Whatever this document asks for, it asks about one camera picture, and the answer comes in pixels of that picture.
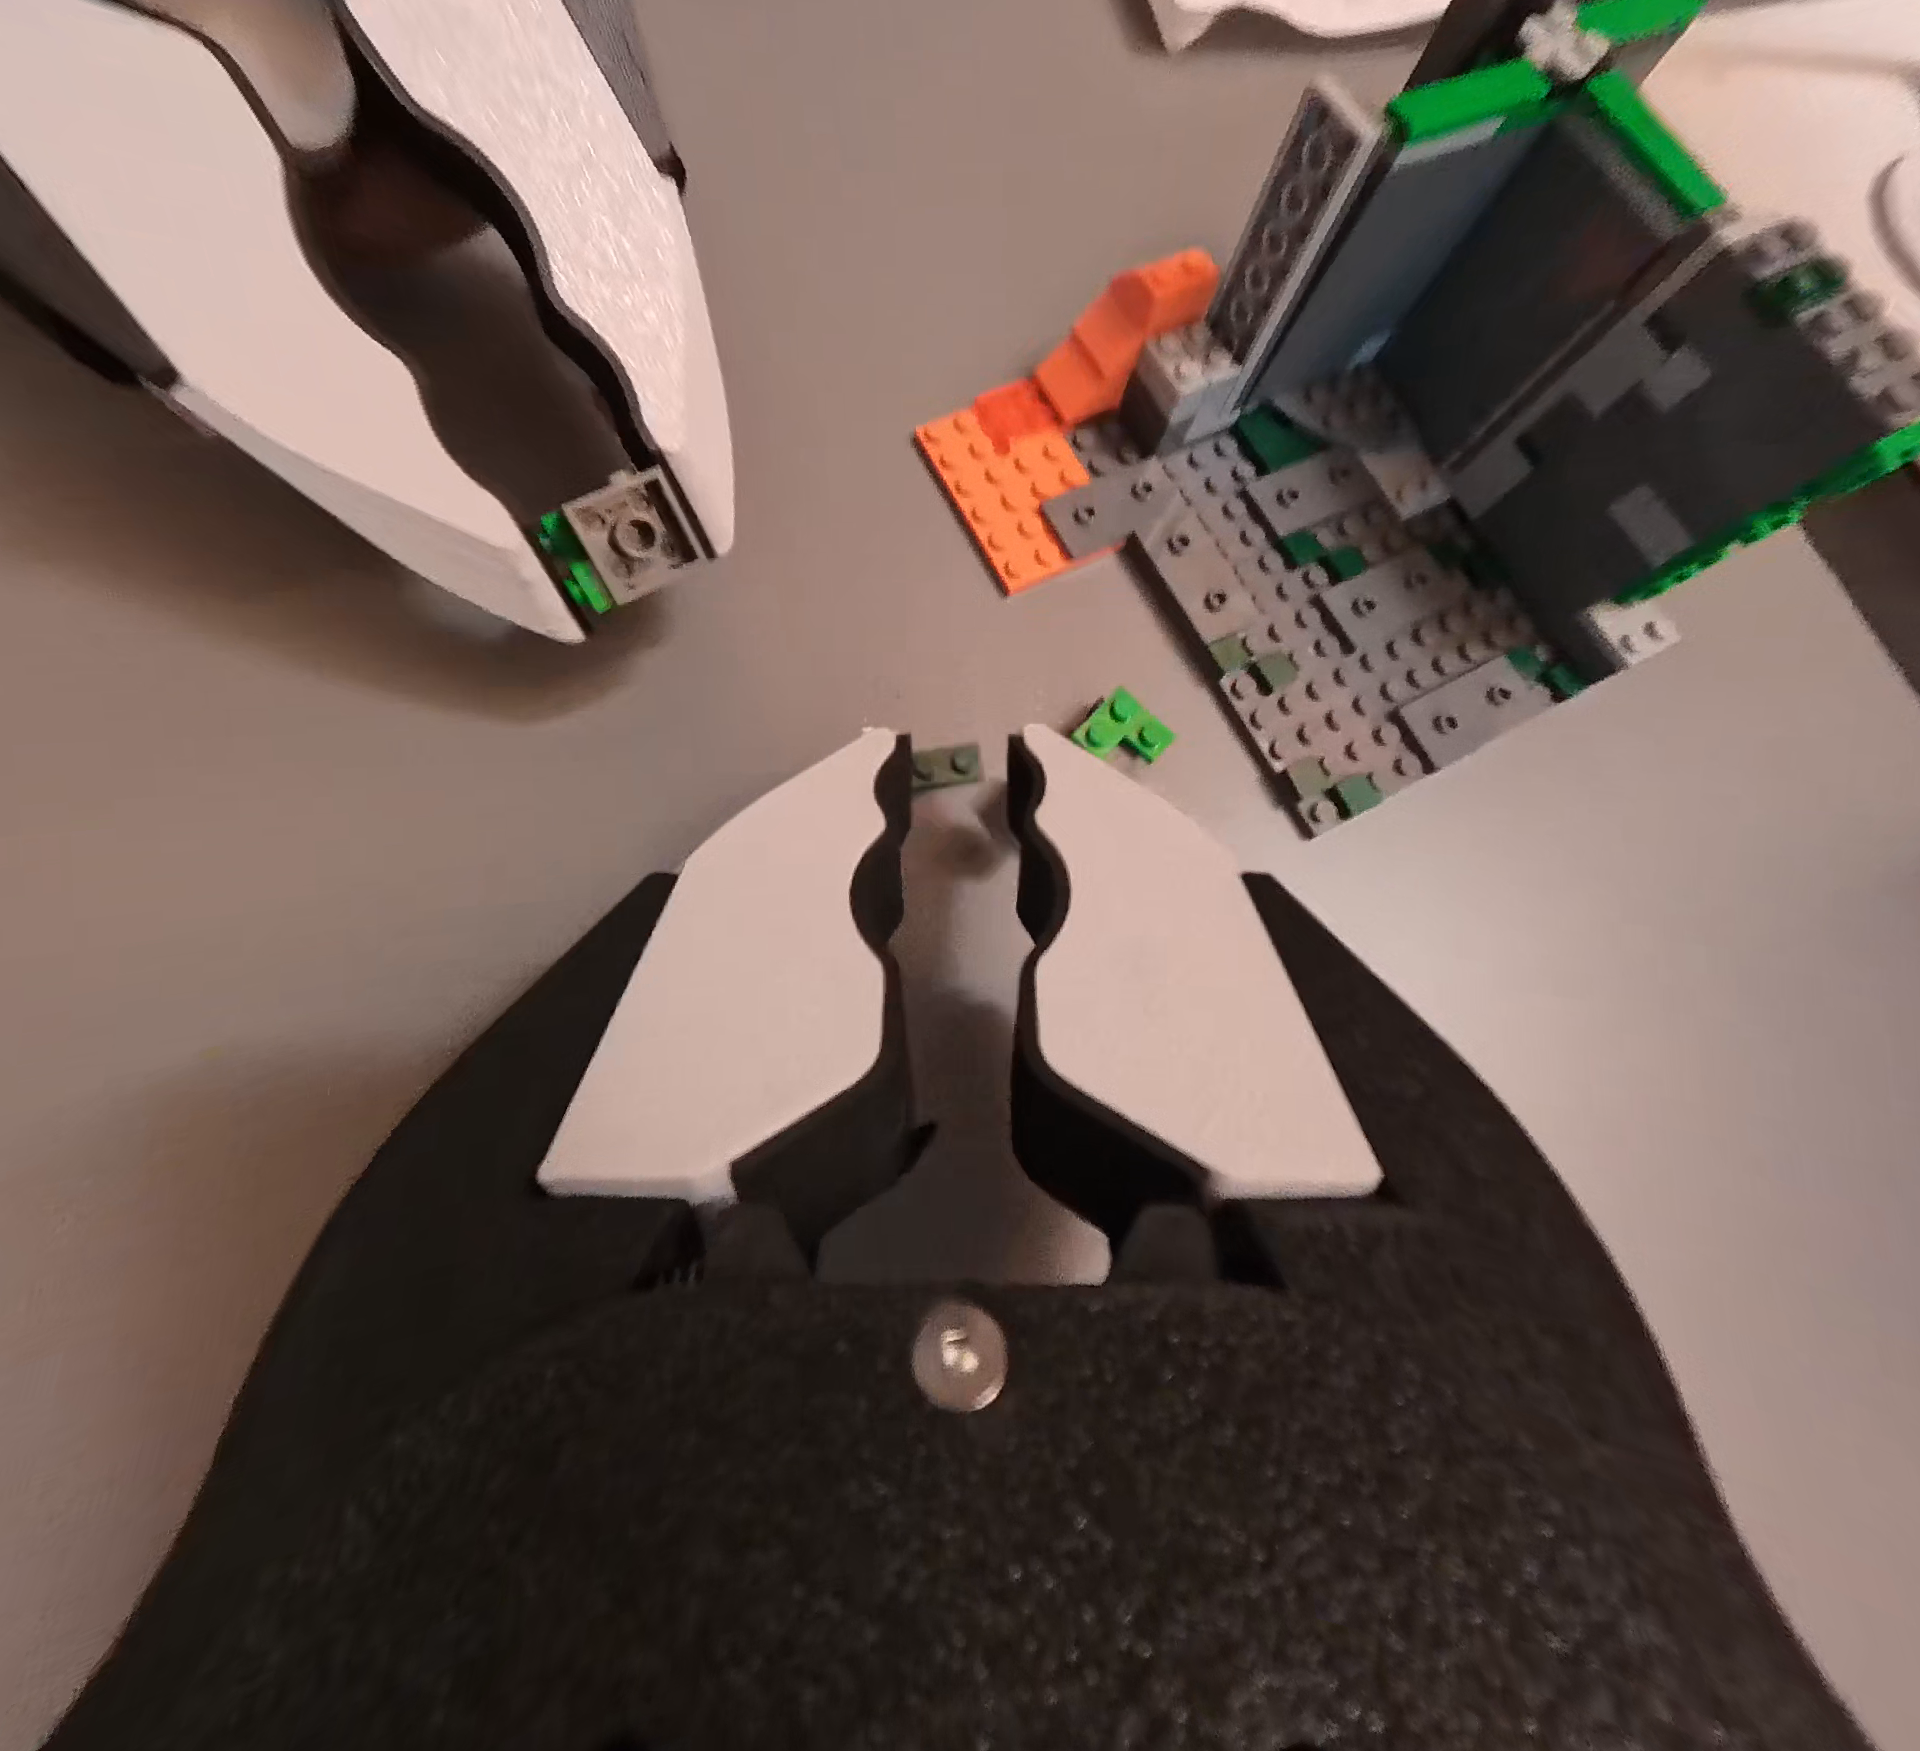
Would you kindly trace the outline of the green lego corner brick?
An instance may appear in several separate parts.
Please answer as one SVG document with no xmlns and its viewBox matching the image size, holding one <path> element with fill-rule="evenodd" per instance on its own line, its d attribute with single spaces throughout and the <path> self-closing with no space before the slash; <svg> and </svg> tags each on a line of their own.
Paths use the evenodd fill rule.
<svg viewBox="0 0 1920 1751">
<path fill-rule="evenodd" d="M 1178 742 L 1178 734 L 1162 715 L 1150 715 L 1127 684 L 1116 684 L 1086 709 L 1068 742 L 1100 762 L 1132 753 L 1143 763 L 1157 763 Z"/>
</svg>

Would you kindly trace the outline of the white book stand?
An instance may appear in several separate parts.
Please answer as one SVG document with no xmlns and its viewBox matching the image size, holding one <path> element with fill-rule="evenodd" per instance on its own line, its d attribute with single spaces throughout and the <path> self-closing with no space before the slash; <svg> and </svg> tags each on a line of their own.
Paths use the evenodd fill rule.
<svg viewBox="0 0 1920 1751">
<path fill-rule="evenodd" d="M 1743 220 L 1807 220 L 1916 327 L 1920 0 L 1718 7 L 1643 98 Z"/>
</svg>

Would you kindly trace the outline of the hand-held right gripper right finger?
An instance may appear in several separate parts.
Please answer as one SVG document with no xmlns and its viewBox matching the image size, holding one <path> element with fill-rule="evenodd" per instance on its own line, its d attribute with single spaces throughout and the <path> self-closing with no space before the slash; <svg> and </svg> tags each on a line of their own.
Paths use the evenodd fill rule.
<svg viewBox="0 0 1920 1751">
<path fill-rule="evenodd" d="M 1150 1205 L 1372 1196 L 1379 1159 L 1234 853 L 1051 727 L 1010 735 L 1004 802 L 1021 1174 L 1116 1258 Z"/>
</svg>

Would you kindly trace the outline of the grey green lego building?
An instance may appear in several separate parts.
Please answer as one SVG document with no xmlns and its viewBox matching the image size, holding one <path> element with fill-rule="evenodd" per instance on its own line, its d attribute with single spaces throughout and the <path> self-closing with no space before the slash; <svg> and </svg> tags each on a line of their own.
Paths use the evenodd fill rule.
<svg viewBox="0 0 1920 1751">
<path fill-rule="evenodd" d="M 1916 308 L 1653 104 L 1707 0 L 1449 0 L 1312 80 L 1215 262 L 1111 275 L 914 451 L 1004 592 L 1127 554 L 1300 832 L 1646 664 L 1665 592 L 1916 474 Z"/>
</svg>

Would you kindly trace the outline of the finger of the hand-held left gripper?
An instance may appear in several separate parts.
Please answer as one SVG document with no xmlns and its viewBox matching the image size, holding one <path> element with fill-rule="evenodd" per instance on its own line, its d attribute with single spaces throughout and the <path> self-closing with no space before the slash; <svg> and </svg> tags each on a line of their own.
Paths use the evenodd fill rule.
<svg viewBox="0 0 1920 1751">
<path fill-rule="evenodd" d="M 696 542 L 738 537 L 731 416 L 678 181 L 637 131 L 563 0 L 341 0 L 411 114 L 502 201 L 559 343 L 683 499 Z"/>
<path fill-rule="evenodd" d="M 301 248 L 280 152 L 217 48 L 108 0 L 0 0 L 6 164 L 154 341 L 181 416 L 376 554 L 580 643 L 514 517 Z"/>
</svg>

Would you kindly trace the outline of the grey green lego brick stack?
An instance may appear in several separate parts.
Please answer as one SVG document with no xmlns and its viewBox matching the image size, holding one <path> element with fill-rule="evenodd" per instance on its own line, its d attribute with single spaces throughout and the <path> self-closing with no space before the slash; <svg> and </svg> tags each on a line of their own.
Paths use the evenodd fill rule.
<svg viewBox="0 0 1920 1751">
<path fill-rule="evenodd" d="M 714 563 L 668 463 L 621 463 L 609 482 L 534 522 L 534 548 L 584 626 Z"/>
</svg>

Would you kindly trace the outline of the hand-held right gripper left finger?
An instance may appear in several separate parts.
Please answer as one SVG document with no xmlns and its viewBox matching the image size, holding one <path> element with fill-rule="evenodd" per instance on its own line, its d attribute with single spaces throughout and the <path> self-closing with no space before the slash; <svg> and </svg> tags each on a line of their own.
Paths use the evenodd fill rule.
<svg viewBox="0 0 1920 1751">
<path fill-rule="evenodd" d="M 552 1196 L 767 1205 L 815 1258 L 914 1158 L 904 978 L 910 742 L 757 795 L 668 904 L 537 1159 Z"/>
</svg>

